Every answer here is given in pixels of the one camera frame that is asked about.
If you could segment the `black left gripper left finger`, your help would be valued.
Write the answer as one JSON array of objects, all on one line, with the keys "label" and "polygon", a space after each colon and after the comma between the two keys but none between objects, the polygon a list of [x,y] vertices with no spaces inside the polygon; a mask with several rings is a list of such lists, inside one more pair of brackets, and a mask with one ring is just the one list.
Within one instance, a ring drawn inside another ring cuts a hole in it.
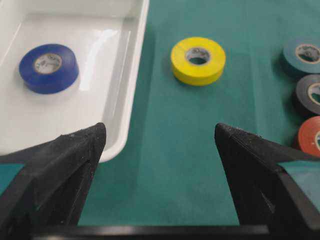
[{"label": "black left gripper left finger", "polygon": [[0,237],[29,238],[35,228],[79,222],[104,150],[103,123],[2,155],[20,170],[0,196]]}]

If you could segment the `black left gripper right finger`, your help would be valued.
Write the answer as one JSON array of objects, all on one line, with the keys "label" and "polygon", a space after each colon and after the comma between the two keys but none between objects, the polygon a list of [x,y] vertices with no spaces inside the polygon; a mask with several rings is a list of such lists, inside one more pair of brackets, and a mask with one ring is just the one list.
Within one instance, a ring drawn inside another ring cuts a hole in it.
[{"label": "black left gripper right finger", "polygon": [[320,211],[282,165],[317,166],[318,157],[225,123],[214,141],[240,224],[265,225],[276,240],[320,238]]}]

